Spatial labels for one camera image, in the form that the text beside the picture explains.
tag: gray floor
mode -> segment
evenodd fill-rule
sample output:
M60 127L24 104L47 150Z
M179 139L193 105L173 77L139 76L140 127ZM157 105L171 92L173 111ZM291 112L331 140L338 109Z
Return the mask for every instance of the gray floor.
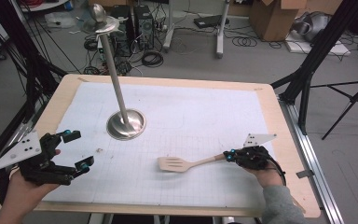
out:
M81 8L71 11L82 19L89 17ZM196 28L194 16L188 15L177 25ZM229 28L248 24L244 18L230 18ZM51 35L74 64L81 68L86 63L83 48L86 35L71 35L76 27L52 30ZM133 77L165 77L235 82L272 83L293 73L304 61L305 54L289 53L282 44L280 49L257 40L255 47L237 47L231 39L225 39L224 57L215 57L215 36L176 30L172 49L163 53L164 64L158 68L138 67L129 73ZM60 68L75 70L51 41L46 43L50 58ZM351 52L341 62L335 56L328 56L316 71L312 85L358 81L358 51ZM358 91L357 85L340 87L348 94ZM285 86L276 90L282 93ZM20 80L11 60L0 61L0 133L17 113L25 100ZM333 192L345 223L358 223L358 104L325 139L321 137L339 117L349 99L327 88L310 90L307 117L307 132L319 162L324 170L328 185ZM87 223L88 214L34 212L24 223ZM325 215L310 219L310 223L327 223Z

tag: gray sleeve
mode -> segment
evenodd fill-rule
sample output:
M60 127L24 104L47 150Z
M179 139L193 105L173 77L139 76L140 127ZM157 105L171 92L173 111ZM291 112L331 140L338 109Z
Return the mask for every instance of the gray sleeve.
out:
M263 224L307 223L301 210L292 202L289 188L270 186L263 189L266 209L263 212Z

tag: metal bar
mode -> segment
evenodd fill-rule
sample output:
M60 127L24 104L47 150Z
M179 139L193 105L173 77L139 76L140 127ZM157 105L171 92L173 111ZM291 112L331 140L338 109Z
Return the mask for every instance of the metal bar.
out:
M164 44L163 44L163 48L165 49L165 52L168 52L168 49L170 48L171 45L171 40L172 40L172 36L173 36L173 30L174 25L173 25L173 0L169 0L168 2L168 30L167 30L167 34L165 35L165 40L164 40Z
M102 213L91 213L89 215L89 224L103 224L104 214Z
M216 54L218 58L223 57L223 35L225 31L225 25L226 25L226 18L228 14L228 8L229 8L229 1L225 1L225 6L223 8L223 14L220 17L220 28L219 33L217 34L217 41L216 41Z
M107 35L100 35L101 42L103 44L103 52L106 57L106 63L109 68L110 77L112 78L113 87L115 88L115 93L117 97L118 106L120 107L121 117L125 124L129 124L129 117L127 115L127 109L124 105L123 94L121 93L120 84L118 82L115 61L113 60L112 50L110 49L110 44L107 39Z
M327 181L324 177L324 172L318 162L318 158L316 157L316 154L310 143L310 139L302 133L300 127L296 123L296 121L298 120L298 112L296 110L296 107L294 105L288 105L282 101L280 101L280 104L282 108L287 110L287 113L290 117L289 121L295 130L298 143L300 144L300 149L302 151L305 161L307 162L308 168L311 169L313 173L315 173L315 175L311 177L311 179L313 180L313 183L315 184L315 187L319 192L319 196L324 205L324 211L328 219L330 220L330 223L343 224L344 221L339 212L333 194L328 187Z

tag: cardboard box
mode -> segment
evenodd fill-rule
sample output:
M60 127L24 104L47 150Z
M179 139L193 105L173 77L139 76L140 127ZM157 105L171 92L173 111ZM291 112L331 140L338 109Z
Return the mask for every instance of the cardboard box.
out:
M228 15L248 17L252 6L235 4L234 1L229 2Z
M304 12L321 11L329 15L334 15L342 0L307 0L307 6L298 11L297 16L301 16Z
M283 41L306 4L307 0L254 0L249 22L261 39Z

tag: stand base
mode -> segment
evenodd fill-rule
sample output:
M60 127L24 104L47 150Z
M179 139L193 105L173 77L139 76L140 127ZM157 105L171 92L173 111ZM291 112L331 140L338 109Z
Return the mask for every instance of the stand base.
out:
M139 136L146 127L145 116L134 109L127 109L129 123L125 124L120 111L113 114L106 122L109 135L117 140L130 140Z
M166 53L168 53L168 49L170 48L174 29L175 28L173 25L171 27L168 27L167 34L165 35L165 41L164 41L164 45L162 47L164 48L164 51Z
M217 42L216 42L216 56L217 58L223 58L223 34L217 34Z

